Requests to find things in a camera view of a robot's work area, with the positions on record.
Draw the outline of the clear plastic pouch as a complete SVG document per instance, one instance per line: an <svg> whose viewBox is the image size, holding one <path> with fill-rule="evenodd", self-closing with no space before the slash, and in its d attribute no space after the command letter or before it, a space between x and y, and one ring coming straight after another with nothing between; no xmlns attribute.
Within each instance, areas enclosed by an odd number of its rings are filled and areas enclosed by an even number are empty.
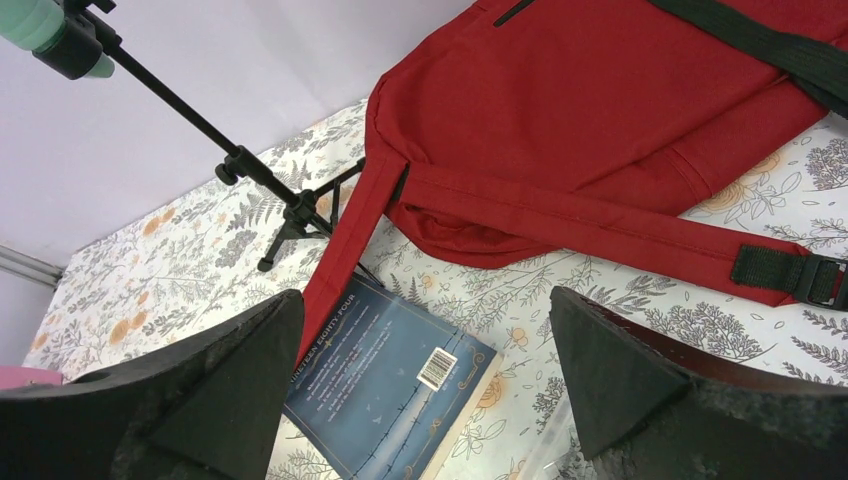
<svg viewBox="0 0 848 480"><path fill-rule="evenodd" d="M581 451L572 408L567 396L553 410L542 433L521 467L518 480L589 480L597 473Z"/></svg>

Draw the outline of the red student backpack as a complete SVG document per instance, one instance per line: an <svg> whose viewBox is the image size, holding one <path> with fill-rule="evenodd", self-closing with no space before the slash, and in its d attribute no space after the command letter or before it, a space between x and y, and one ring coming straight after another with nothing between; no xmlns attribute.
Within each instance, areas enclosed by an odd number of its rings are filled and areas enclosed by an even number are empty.
<svg viewBox="0 0 848 480"><path fill-rule="evenodd" d="M843 1L478 1L372 91L300 354L382 217L455 264L568 249L845 310L844 261L682 217L830 112L847 112Z"/></svg>

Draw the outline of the blue paperback book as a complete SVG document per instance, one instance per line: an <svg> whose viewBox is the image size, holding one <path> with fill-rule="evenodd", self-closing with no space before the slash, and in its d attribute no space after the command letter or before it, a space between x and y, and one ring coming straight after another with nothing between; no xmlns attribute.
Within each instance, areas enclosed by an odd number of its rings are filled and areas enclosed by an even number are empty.
<svg viewBox="0 0 848 480"><path fill-rule="evenodd" d="M354 275L296 370L284 414L343 479L433 479L502 360Z"/></svg>

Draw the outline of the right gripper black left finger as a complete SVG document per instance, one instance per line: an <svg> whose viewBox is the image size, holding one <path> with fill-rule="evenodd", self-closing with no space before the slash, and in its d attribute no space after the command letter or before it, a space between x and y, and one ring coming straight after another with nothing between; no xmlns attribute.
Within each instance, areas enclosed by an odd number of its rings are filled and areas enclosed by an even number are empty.
<svg viewBox="0 0 848 480"><path fill-rule="evenodd" d="M62 385L1 394L5 479L261 479L304 327L286 290Z"/></svg>

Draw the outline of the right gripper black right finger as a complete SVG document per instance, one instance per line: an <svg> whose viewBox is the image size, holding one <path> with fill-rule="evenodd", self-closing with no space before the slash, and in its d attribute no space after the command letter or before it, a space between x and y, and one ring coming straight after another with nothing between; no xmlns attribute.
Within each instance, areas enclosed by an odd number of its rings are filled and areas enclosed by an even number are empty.
<svg viewBox="0 0 848 480"><path fill-rule="evenodd" d="M847 391L731 362L575 291L550 295L584 457L602 479L843 479Z"/></svg>

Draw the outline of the black mini tripod stand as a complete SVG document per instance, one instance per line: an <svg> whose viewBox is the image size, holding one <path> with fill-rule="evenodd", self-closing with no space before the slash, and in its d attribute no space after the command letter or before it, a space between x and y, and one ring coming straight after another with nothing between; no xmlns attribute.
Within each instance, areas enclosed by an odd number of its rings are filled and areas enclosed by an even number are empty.
<svg viewBox="0 0 848 480"><path fill-rule="evenodd" d="M284 223L276 233L266 254L259 260L257 264L259 271L271 270L278 251L287 240L329 238L332 235L339 221L341 186L345 181L362 172L365 165L364 159L358 160L353 167L315 190L305 189L298 193L294 192L253 153L244 146L229 140L127 53L121 46L121 37L115 33L114 29L88 11L88 7L94 5L102 12L109 13L115 8L113 1L62 1L60 5L71 17L85 19L93 25L95 38L103 46L107 57L116 61L136 80L226 152L224 161L215 168L220 181L233 186L240 179L249 178L286 204L283 212Z"/></svg>

